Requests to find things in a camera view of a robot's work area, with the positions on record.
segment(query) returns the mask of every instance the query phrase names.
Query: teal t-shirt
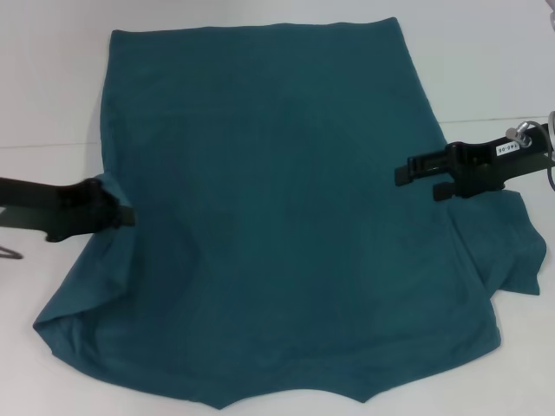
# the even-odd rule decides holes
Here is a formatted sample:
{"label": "teal t-shirt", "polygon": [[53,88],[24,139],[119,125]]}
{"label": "teal t-shirt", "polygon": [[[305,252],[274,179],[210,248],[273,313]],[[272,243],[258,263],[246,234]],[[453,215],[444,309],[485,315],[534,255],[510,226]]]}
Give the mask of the teal t-shirt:
{"label": "teal t-shirt", "polygon": [[539,292],[517,193],[395,187],[445,146],[395,19],[115,31],[101,140],[137,225],[93,236],[35,323],[97,379],[365,401],[498,347],[495,290]]}

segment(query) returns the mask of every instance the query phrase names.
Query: white table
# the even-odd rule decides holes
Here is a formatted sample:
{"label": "white table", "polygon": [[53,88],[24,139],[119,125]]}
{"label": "white table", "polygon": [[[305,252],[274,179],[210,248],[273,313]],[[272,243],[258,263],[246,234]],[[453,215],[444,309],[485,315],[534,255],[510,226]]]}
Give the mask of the white table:
{"label": "white table", "polygon": [[[552,109],[555,33],[541,0],[0,0],[0,177],[67,185],[101,171],[98,107],[112,29],[270,23],[366,23],[396,16],[449,141],[502,136]],[[544,172],[514,179],[533,223],[555,247],[555,194]],[[21,262],[0,261],[0,414],[213,415],[200,404],[90,379],[63,364],[31,324],[86,237],[48,244],[0,230]],[[555,272],[549,251],[540,297],[498,293],[503,336],[495,352],[361,405],[331,393],[291,391],[244,400],[222,414],[553,415]]]}

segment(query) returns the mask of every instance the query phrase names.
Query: cable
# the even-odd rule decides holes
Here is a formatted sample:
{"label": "cable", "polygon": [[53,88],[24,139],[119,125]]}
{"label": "cable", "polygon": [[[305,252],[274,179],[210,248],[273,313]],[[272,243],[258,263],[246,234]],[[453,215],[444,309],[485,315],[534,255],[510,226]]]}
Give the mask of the cable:
{"label": "cable", "polygon": [[[527,123],[531,126],[537,127],[538,130],[541,132],[542,136],[544,136],[545,143],[547,144],[547,158],[549,160],[553,160],[553,146],[552,146],[552,139],[551,137],[555,136],[555,112],[549,114],[549,133],[544,129],[544,127],[536,121],[527,121]],[[553,173],[552,167],[549,166],[547,168],[547,180],[549,180],[549,185],[552,187],[553,191],[555,192],[555,182],[553,182]]]}

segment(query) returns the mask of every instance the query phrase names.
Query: white background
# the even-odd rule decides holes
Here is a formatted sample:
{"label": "white background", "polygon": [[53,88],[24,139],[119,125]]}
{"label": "white background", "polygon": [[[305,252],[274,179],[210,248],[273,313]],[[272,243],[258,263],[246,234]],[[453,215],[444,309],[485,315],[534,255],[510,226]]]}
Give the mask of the white background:
{"label": "white background", "polygon": [[[447,139],[481,142],[523,119],[545,121],[555,109],[549,11],[542,0],[0,0],[0,177],[68,185],[101,172],[98,107],[113,29],[396,16]],[[555,247],[555,194],[545,173],[508,185]],[[31,324],[86,241],[47,244],[40,233],[0,230],[0,245],[26,256],[0,260],[0,415],[215,415],[92,380],[49,354]],[[554,271],[549,250],[540,297],[494,297],[503,345],[487,357],[364,405],[299,390],[243,400],[221,414],[553,415]]]}

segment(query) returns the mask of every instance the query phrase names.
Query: label sticker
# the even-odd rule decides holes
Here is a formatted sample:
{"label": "label sticker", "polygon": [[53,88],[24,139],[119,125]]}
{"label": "label sticker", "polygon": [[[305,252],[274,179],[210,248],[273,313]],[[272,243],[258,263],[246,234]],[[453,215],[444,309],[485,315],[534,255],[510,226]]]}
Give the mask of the label sticker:
{"label": "label sticker", "polygon": [[516,152],[519,149],[520,149],[520,145],[517,142],[510,141],[508,143],[505,143],[505,145],[495,147],[495,152],[497,153],[498,156],[503,156],[504,154],[507,154],[510,152]]}

